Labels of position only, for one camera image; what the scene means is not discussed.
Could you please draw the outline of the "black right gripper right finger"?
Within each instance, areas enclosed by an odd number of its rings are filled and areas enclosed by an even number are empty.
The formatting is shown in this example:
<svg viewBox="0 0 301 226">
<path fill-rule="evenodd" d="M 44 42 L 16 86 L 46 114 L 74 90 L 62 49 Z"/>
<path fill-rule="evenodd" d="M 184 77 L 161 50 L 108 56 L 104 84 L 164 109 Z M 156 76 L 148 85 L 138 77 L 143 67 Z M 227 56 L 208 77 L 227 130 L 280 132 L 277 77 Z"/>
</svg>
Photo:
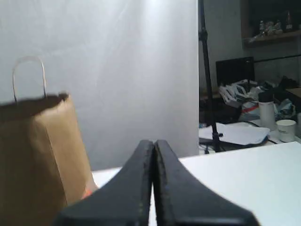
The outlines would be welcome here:
<svg viewBox="0 0 301 226">
<path fill-rule="evenodd" d="M 257 226 L 254 214 L 210 190 L 165 140 L 154 147 L 154 198 L 159 226 Z"/>
</svg>

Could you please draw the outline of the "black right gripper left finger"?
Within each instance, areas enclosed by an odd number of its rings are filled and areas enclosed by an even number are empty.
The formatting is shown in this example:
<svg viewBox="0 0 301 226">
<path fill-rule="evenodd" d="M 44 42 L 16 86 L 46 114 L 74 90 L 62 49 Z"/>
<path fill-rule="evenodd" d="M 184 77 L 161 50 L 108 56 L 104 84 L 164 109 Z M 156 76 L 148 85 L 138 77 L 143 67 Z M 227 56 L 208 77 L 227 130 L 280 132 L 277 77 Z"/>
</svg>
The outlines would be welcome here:
<svg viewBox="0 0 301 226">
<path fill-rule="evenodd" d="M 154 143 L 139 142 L 121 170 L 104 186 L 65 208 L 55 226 L 146 226 L 149 223 Z"/>
</svg>

